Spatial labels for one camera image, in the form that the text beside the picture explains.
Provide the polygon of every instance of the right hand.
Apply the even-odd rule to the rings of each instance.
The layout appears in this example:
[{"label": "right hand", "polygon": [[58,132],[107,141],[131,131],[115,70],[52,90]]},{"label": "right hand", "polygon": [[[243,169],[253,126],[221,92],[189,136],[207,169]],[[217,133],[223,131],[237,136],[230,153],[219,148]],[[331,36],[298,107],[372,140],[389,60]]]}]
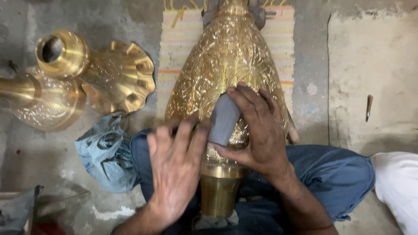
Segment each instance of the right hand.
[{"label": "right hand", "polygon": [[239,82],[237,87],[228,87],[227,93],[247,121],[249,145],[243,150],[233,150],[215,143],[209,145],[220,156],[258,171],[280,189],[281,184],[295,173],[286,155],[283,117],[277,101],[267,90],[259,89],[259,96],[243,82]]}]

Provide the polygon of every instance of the white cloth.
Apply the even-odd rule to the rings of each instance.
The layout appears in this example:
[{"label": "white cloth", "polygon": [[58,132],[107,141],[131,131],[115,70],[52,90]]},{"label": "white cloth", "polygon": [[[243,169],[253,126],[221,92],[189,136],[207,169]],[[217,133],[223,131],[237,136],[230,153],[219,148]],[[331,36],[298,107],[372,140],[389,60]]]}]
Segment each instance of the white cloth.
[{"label": "white cloth", "polygon": [[378,153],[372,162],[377,197],[389,207],[405,235],[418,235],[418,154]]}]

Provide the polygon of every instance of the gold metal surface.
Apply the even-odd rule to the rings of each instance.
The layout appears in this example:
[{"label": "gold metal surface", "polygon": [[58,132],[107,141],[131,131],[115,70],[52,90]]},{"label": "gold metal surface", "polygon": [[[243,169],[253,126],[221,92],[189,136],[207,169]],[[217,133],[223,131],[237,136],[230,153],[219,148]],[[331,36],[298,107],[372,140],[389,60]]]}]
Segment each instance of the gold metal surface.
[{"label": "gold metal surface", "polygon": [[83,72],[90,50],[82,37],[60,30],[40,38],[35,53],[46,75],[66,81]]},{"label": "gold metal surface", "polygon": [[214,218],[228,218],[234,211],[235,195],[241,179],[216,178],[202,175],[200,178],[201,210]]},{"label": "gold metal surface", "polygon": [[[240,81],[257,93],[264,87],[273,94],[281,107],[287,135],[288,114],[277,69],[248,11],[247,0],[224,0],[182,68],[168,101],[166,120],[193,114],[198,114],[201,120],[209,118],[220,94]],[[247,145],[247,124],[241,119],[228,146],[243,149]],[[229,187],[221,179],[243,177],[245,172],[240,170],[244,171],[244,168],[235,161],[223,159],[215,150],[207,149],[202,179],[214,176],[218,186],[211,186],[209,190],[205,188],[208,183],[202,184],[202,206],[214,207],[202,209],[204,214],[218,217],[232,212],[236,190],[233,194],[227,192]]]},{"label": "gold metal surface", "polygon": [[38,41],[36,56],[47,75],[61,80],[78,76],[90,105],[106,115],[137,111],[155,89],[153,62],[134,43],[113,41],[90,51],[76,33],[57,31]]},{"label": "gold metal surface", "polygon": [[64,130],[76,122],[86,104],[78,79],[59,81],[44,76],[38,66],[14,79],[0,79],[0,98],[22,122],[46,132]]}]

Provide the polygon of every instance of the blue jeans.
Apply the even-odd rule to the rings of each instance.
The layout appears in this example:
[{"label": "blue jeans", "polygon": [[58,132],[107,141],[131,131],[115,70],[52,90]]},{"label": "blue jeans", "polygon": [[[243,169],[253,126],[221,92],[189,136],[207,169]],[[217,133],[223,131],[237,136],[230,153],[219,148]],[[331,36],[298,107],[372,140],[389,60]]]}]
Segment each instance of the blue jeans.
[{"label": "blue jeans", "polygon": [[[152,168],[146,141],[148,130],[131,140],[130,149],[140,179],[141,190],[148,201],[154,193]],[[372,162],[347,149],[321,145],[287,146],[286,153],[296,175],[315,195],[334,221],[349,220],[350,213],[375,183]],[[223,229],[192,231],[191,220],[200,211],[200,195],[190,201],[182,217],[165,234],[285,234],[290,231],[288,218],[279,192],[258,172],[253,171],[241,182],[238,197],[262,196],[235,203],[239,224]]]}]

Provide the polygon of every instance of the orange stripe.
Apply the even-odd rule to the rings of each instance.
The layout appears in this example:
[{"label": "orange stripe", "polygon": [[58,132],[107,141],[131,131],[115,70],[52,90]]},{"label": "orange stripe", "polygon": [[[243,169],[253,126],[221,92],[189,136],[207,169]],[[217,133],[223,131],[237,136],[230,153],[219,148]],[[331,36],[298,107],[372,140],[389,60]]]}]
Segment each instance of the orange stripe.
[{"label": "orange stripe", "polygon": [[293,85],[293,82],[290,81],[280,81],[281,84]]},{"label": "orange stripe", "polygon": [[179,74],[180,70],[158,70],[159,73],[163,74]]}]

